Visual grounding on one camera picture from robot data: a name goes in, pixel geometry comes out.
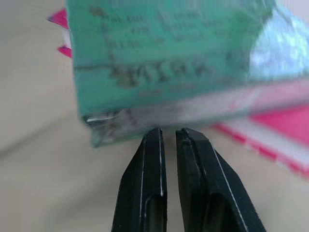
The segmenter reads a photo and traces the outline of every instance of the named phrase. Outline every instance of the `black plastic tool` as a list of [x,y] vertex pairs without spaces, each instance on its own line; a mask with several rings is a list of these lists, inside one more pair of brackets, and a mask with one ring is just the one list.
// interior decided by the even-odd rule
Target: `black plastic tool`
[[176,132],[185,232],[265,232],[239,176],[200,132]]
[[160,128],[148,132],[122,176],[112,232],[166,232],[167,185]]
[[[185,232],[265,232],[240,178],[200,132],[176,131]],[[160,128],[143,138],[120,183],[112,232],[166,232],[167,185]]]

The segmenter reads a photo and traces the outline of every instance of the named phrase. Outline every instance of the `blurry background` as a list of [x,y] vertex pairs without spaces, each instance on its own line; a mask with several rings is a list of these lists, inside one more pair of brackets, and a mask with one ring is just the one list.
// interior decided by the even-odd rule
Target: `blurry background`
[[[309,22],[309,2],[285,0]],[[108,232],[140,141],[92,149],[77,117],[71,59],[45,19],[62,0],[0,3],[0,231]],[[269,232],[309,230],[309,183],[222,134],[198,128],[241,177]],[[165,141],[168,232],[183,232],[175,141]]]

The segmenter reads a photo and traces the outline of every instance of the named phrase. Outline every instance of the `beige table surface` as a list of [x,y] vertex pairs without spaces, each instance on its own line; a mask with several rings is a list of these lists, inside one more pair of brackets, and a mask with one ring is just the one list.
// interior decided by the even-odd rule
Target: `beige table surface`
[[[293,11],[309,22],[309,2]],[[79,122],[70,59],[45,18],[61,0],[0,3],[0,231],[108,232],[138,140],[93,150]],[[213,130],[269,232],[309,231],[309,184]],[[166,142],[168,232],[183,232],[175,146]]]

